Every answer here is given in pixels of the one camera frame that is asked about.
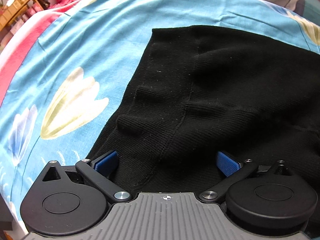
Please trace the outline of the blue floral bed sheet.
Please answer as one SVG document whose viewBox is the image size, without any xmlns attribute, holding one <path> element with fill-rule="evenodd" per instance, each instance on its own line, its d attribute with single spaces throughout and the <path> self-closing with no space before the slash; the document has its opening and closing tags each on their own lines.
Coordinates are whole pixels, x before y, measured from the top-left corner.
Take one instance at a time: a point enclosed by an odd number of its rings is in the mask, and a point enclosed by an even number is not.
<svg viewBox="0 0 320 240">
<path fill-rule="evenodd" d="M 50 160 L 84 158 L 155 28 L 215 25 L 319 52 L 319 25 L 263 0 L 81 0 L 30 18 L 1 53 L 1 195 L 20 205 Z"/>
</svg>

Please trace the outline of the wooden shelf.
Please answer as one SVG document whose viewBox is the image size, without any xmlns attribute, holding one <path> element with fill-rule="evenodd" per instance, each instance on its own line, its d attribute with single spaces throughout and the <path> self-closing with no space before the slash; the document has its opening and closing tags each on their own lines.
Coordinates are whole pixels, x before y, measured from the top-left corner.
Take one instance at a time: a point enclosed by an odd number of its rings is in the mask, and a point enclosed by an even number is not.
<svg viewBox="0 0 320 240">
<path fill-rule="evenodd" d="M 3 5 L 1 0 L 1 31 L 16 22 L 29 8 L 32 2 L 38 5 L 40 10 L 46 10 L 50 6 L 49 0 L 13 0 L 11 5 Z"/>
</svg>

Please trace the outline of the black knit pants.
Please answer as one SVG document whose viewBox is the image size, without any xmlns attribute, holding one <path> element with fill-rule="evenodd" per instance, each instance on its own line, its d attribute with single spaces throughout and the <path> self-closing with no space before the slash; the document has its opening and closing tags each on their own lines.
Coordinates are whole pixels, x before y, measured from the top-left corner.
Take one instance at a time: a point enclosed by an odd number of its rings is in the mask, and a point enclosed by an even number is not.
<svg viewBox="0 0 320 240">
<path fill-rule="evenodd" d="M 127 191 L 201 192 L 216 157 L 282 159 L 319 190 L 319 55 L 246 31 L 153 29 L 89 157 L 119 155 Z"/>
</svg>

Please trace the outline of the teal grey checked pillow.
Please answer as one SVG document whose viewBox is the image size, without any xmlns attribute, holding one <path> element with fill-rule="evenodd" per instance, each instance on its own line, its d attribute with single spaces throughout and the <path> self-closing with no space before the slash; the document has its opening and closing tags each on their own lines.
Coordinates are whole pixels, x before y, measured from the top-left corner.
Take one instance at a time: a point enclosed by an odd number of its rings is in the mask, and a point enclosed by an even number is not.
<svg viewBox="0 0 320 240">
<path fill-rule="evenodd" d="M 320 24 L 320 3 L 319 0 L 299 0 L 294 10 L 300 16 L 319 25 Z"/>
</svg>

